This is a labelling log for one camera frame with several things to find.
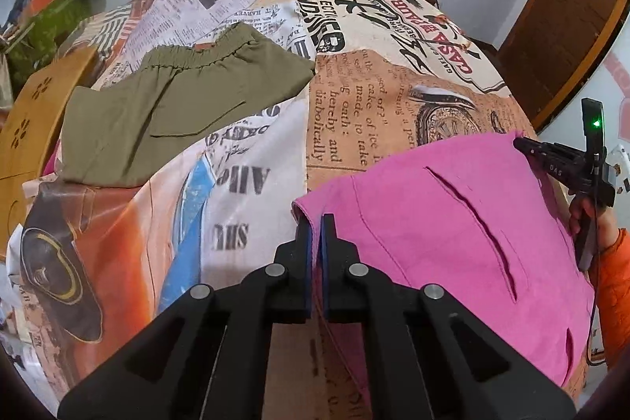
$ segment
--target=green clothing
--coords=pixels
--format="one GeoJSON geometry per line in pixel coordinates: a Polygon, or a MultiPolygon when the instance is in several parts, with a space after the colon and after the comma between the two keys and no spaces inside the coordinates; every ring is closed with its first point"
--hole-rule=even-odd
{"type": "Polygon", "coordinates": [[[136,187],[192,143],[297,95],[314,64],[244,23],[215,47],[158,47],[108,89],[75,88],[65,110],[61,177],[136,187]]]}

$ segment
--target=silver screw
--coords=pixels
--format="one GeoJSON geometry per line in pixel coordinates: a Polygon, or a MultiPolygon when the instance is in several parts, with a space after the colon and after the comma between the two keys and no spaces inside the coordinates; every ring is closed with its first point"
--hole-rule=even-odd
{"type": "Polygon", "coordinates": [[[350,274],[352,276],[356,276],[358,278],[361,278],[362,276],[365,276],[368,271],[370,270],[365,264],[352,264],[348,270],[350,271],[350,274]]]}
{"type": "Polygon", "coordinates": [[[267,276],[282,276],[284,274],[285,268],[282,264],[269,264],[265,268],[265,272],[267,276]]]}
{"type": "Polygon", "coordinates": [[[210,287],[200,283],[199,285],[195,285],[190,289],[190,295],[193,299],[205,299],[210,295],[210,287]]]}
{"type": "Polygon", "coordinates": [[[431,299],[442,299],[444,296],[444,289],[434,283],[424,287],[424,295],[431,299]]]}

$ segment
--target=yellow object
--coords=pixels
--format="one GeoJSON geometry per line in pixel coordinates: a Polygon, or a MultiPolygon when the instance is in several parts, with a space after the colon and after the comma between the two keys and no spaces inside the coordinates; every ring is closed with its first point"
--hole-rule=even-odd
{"type": "Polygon", "coordinates": [[[41,176],[77,85],[90,86],[98,63],[95,47],[85,47],[31,75],[0,131],[0,261],[26,206],[22,184],[41,176]]]}

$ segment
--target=elastic waistband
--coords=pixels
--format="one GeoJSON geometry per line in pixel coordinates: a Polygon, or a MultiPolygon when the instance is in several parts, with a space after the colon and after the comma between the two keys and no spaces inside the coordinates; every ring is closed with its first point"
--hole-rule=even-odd
{"type": "Polygon", "coordinates": [[[230,26],[217,39],[210,49],[194,50],[190,47],[162,45],[149,51],[143,57],[140,70],[149,67],[201,68],[234,54],[238,49],[251,43],[269,41],[256,29],[244,22],[230,26]]]}

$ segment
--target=orange cloth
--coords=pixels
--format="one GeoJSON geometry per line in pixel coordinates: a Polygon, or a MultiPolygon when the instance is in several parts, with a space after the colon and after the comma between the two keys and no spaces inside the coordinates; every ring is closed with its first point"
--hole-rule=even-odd
{"type": "Polygon", "coordinates": [[[610,369],[630,341],[630,237],[625,228],[619,230],[615,244],[600,255],[601,272],[595,265],[589,271],[591,283],[599,279],[597,306],[610,369]]]}

